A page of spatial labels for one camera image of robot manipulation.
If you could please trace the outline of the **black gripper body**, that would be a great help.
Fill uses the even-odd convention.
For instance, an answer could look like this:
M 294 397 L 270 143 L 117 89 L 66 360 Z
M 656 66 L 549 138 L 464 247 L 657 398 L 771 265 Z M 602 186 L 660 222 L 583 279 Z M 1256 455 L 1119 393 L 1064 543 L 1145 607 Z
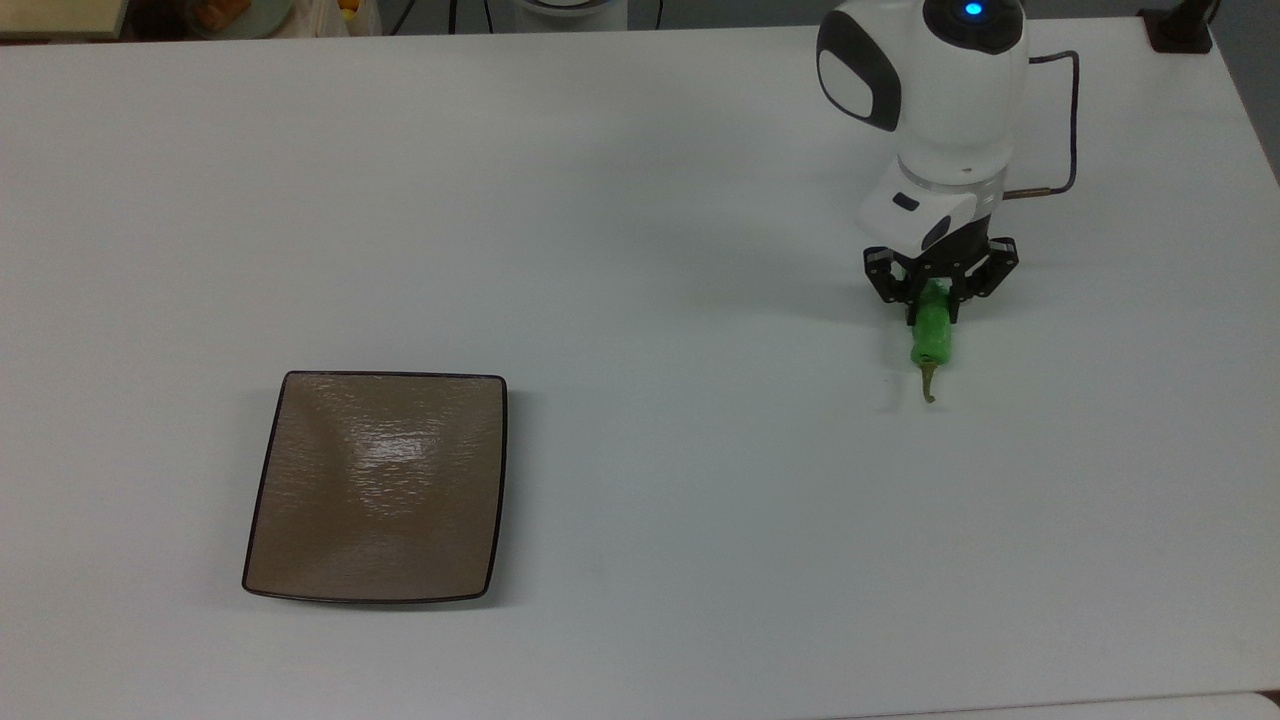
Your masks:
M 915 258 L 895 252 L 893 261 L 910 282 L 916 278 L 952 278 L 969 272 L 989 254 L 989 224 L 991 217 L 983 217 L 941 236 Z

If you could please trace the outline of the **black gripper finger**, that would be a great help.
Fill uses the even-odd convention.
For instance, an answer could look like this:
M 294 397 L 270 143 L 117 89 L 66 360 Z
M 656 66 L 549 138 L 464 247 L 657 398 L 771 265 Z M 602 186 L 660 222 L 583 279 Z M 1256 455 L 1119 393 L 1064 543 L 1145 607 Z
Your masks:
M 1011 237 L 987 240 L 974 258 L 954 266 L 950 275 L 948 316 L 956 324 L 961 306 L 973 299 L 989 297 L 1020 261 L 1018 243 Z
M 883 302 L 904 305 L 906 323 L 916 323 L 922 273 L 915 259 L 888 247 L 869 247 L 865 249 L 865 275 Z

